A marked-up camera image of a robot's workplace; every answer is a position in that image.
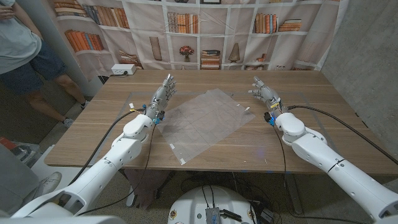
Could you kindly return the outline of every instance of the gray t-shirt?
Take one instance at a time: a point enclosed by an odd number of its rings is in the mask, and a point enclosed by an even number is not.
[[[0,0],[12,6],[15,0]],[[16,17],[0,20],[0,74],[14,70],[32,60],[42,47],[39,36],[32,33]]]

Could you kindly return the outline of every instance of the shorts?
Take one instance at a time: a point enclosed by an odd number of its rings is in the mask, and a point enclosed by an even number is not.
[[[42,40],[40,52],[29,63],[10,72],[0,74],[0,80],[17,95],[25,95],[39,90],[43,81],[38,72],[46,80],[53,80],[67,71],[67,67],[58,55]]]

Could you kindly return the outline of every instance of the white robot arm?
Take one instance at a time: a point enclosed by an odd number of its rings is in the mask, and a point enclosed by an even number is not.
[[[398,214],[398,194],[336,153],[322,134],[305,127],[301,120],[287,112],[278,95],[272,94],[275,93],[273,89],[258,77],[254,80],[253,86],[259,89],[249,92],[266,103],[270,112],[265,113],[264,118],[283,131],[283,142],[292,146],[300,158],[327,173],[375,222]]]
[[[12,218],[74,217],[94,208],[100,193],[115,173],[140,154],[148,130],[163,120],[163,110],[175,93],[175,82],[172,80],[170,75],[164,80],[144,114],[139,114],[125,125],[123,133],[113,141],[111,149],[102,159],[68,187],[36,198],[13,214]]]

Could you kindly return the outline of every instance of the bookshelf backdrop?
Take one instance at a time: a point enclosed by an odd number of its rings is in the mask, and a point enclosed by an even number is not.
[[[89,80],[111,75],[115,63],[138,69],[320,70],[348,5],[348,0],[43,2]],[[193,51],[181,53],[183,46]]]

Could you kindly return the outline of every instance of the wooden table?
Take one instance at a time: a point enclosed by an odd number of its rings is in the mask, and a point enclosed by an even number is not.
[[[156,129],[149,169],[283,172],[284,159],[279,140],[263,118],[267,108],[263,102],[247,94],[248,90],[253,88],[251,84],[255,75],[279,93],[285,106],[308,105],[327,111],[384,147],[320,72],[138,70],[135,75],[126,78],[111,77],[45,158],[45,163],[50,166],[83,166],[116,117],[128,112],[129,107],[125,106],[126,103],[132,101],[136,107],[148,104],[153,92],[158,89],[168,73],[175,77],[178,93],[169,101],[166,110],[181,105],[207,90],[219,88],[242,106],[250,106],[250,112],[256,117],[184,165],[179,163],[170,146]],[[292,112],[307,127],[321,132],[327,138],[329,146],[366,173],[398,174],[398,166],[335,120],[301,108]],[[115,125],[97,160],[108,152],[113,139],[135,116],[137,113],[129,115]],[[289,172],[322,173],[320,169],[301,160],[291,147],[285,144],[283,147]],[[140,156],[124,167],[143,169],[148,152],[149,141],[143,145]]]

